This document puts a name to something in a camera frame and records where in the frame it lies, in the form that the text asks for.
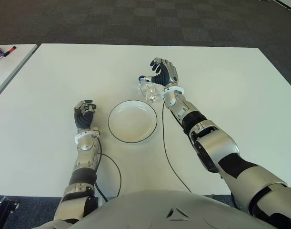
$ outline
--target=gray carpet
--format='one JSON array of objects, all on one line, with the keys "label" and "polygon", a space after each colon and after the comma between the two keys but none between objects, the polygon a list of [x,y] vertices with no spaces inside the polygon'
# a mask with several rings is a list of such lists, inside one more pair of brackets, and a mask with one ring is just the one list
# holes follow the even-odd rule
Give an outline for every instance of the gray carpet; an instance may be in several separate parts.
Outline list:
[{"label": "gray carpet", "polygon": [[[275,2],[0,0],[0,44],[14,43],[257,47],[291,85],[291,12]],[[231,204],[230,196],[214,198]],[[5,229],[52,220],[59,202],[19,200]]]}]

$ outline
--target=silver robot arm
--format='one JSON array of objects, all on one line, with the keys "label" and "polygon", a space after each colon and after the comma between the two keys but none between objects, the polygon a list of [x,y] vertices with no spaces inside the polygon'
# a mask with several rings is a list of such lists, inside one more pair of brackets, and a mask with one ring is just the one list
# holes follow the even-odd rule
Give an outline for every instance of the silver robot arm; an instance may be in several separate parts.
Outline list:
[{"label": "silver robot arm", "polygon": [[204,167],[221,175],[251,215],[277,228],[291,229],[291,187],[265,168],[242,159],[234,140],[186,101],[171,62],[155,58],[151,66],[159,74],[145,79],[165,86],[165,106],[187,134]]},{"label": "silver robot arm", "polygon": [[74,108],[78,129],[75,137],[78,157],[54,220],[75,223],[98,208],[94,184],[97,179],[100,133],[97,128],[90,128],[95,109],[96,105],[92,104],[92,100],[81,101]]}]

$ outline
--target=black arm joint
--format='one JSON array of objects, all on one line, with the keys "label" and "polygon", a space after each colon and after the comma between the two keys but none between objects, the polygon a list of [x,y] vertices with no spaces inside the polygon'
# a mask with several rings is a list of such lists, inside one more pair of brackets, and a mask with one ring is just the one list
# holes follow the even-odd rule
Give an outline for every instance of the black arm joint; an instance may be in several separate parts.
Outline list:
[{"label": "black arm joint", "polygon": [[291,229],[290,218],[281,213],[273,213],[271,216],[268,216],[259,208],[257,204],[253,208],[253,216],[273,225],[278,229]]},{"label": "black arm joint", "polygon": [[85,207],[84,207],[84,215],[83,217],[89,215],[91,212],[93,212],[95,209],[99,207],[98,205],[98,198],[87,198]]},{"label": "black arm joint", "polygon": [[70,223],[70,224],[75,224],[76,222],[78,222],[79,220],[78,219],[66,219],[64,220],[65,222],[67,223]]},{"label": "black arm joint", "polygon": [[258,201],[269,192],[271,192],[271,189],[269,187],[265,187],[252,198],[252,200],[250,201],[250,204],[249,204],[249,209],[248,209],[249,213],[251,215],[256,214],[256,208],[257,208]]},{"label": "black arm joint", "polygon": [[65,195],[62,199],[62,202],[66,200],[72,200],[72,199],[79,199],[83,197],[94,197],[94,190],[91,189],[91,187],[86,187],[86,191],[84,192],[73,192]]},{"label": "black arm joint", "polygon": [[182,120],[182,128],[184,133],[188,135],[193,126],[204,120],[207,120],[207,118],[199,111],[192,111],[188,113]]},{"label": "black arm joint", "polygon": [[97,180],[96,172],[91,168],[79,168],[75,170],[69,181],[69,185],[76,183],[87,183],[94,185],[94,182]]}]

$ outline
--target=white table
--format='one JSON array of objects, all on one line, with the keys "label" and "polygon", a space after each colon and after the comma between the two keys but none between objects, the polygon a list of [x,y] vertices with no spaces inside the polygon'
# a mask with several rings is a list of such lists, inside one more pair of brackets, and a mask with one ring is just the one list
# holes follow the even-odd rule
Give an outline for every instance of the white table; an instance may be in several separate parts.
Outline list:
[{"label": "white table", "polygon": [[[0,45],[3,52],[7,52],[14,45]],[[0,60],[0,92],[9,81],[15,76],[16,72],[24,65],[27,59],[36,49],[36,44],[15,44],[16,50],[10,55]]]},{"label": "white table", "polygon": [[[259,49],[43,44],[0,95],[0,195],[62,196],[77,156],[73,108],[83,99],[97,104],[94,122],[103,152],[121,169],[122,194],[185,190],[165,158],[162,104],[153,105],[157,128],[143,142],[121,142],[108,130],[115,105],[143,99],[137,79],[152,75],[154,57],[174,63],[187,99],[236,140],[244,159],[291,186],[291,86]],[[168,110],[164,120],[166,148],[182,180],[195,193],[229,194]],[[98,184],[107,196],[118,190],[118,171],[105,157]]]}]

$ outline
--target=red marker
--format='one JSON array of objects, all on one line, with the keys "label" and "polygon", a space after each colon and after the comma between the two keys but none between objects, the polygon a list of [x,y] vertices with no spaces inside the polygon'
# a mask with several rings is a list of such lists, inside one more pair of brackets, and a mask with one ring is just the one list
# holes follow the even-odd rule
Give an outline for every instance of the red marker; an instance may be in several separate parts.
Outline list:
[{"label": "red marker", "polygon": [[15,46],[13,46],[13,48],[11,48],[9,51],[5,52],[3,57],[6,57],[7,55],[9,55],[11,52],[13,52],[16,49]]}]

